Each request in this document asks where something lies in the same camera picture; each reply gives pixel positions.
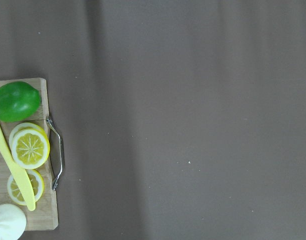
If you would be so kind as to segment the green lime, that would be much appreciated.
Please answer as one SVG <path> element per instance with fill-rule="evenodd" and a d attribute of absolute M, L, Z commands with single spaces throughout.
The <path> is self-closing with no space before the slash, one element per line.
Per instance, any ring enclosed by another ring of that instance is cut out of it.
<path fill-rule="evenodd" d="M 39 91 L 23 81 L 0 87 L 0 121 L 17 122 L 33 115 L 41 104 Z"/>

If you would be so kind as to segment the yellow plastic knife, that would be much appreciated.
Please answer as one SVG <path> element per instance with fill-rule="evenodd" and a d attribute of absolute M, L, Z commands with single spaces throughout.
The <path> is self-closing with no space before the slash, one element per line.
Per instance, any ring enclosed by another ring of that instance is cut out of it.
<path fill-rule="evenodd" d="M 29 179 L 26 170 L 20 167 L 14 161 L 9 146 L 5 140 L 1 126 L 0 126 L 0 153 L 20 190 L 20 193 L 22 194 L 22 197 L 24 199 L 24 202 L 26 203 L 28 210 L 31 212 L 34 211 L 36 209 L 36 201 L 31 181 Z"/>

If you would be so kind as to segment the white steamed bun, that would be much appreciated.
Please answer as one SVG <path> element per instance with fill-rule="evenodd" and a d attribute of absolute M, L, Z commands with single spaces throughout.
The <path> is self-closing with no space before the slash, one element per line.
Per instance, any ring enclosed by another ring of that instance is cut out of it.
<path fill-rule="evenodd" d="M 0 240 L 18 240 L 26 224 L 25 213 L 18 206 L 0 204 Z"/>

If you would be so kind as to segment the lemon slice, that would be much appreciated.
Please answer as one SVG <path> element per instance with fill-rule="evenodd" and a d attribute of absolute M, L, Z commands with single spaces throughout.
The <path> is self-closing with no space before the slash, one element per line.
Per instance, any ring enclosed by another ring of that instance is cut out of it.
<path fill-rule="evenodd" d="M 43 135 L 46 135 L 45 131 L 43 128 L 41 128 L 39 125 L 35 124 L 35 123 L 31 123 L 31 122 L 23 122 L 20 123 L 18 125 L 16 125 L 12 131 L 9 134 L 9 139 L 8 139 L 8 144 L 9 146 L 11 146 L 14 136 L 15 134 L 17 134 L 18 132 L 25 130 L 25 129 L 34 129 L 37 130 L 38 132 L 40 132 Z"/>
<path fill-rule="evenodd" d="M 42 197 L 45 189 L 44 179 L 41 174 L 34 169 L 27 169 L 26 173 L 29 177 L 33 192 L 35 202 L 39 201 Z M 7 181 L 7 192 L 11 200 L 13 200 L 16 204 L 21 206 L 26 206 L 26 202 L 22 196 L 22 193 L 16 184 L 14 177 L 12 175 L 9 176 Z"/>
<path fill-rule="evenodd" d="M 17 132 L 11 141 L 11 154 L 21 168 L 41 167 L 50 154 L 50 142 L 44 131 L 26 128 Z"/>

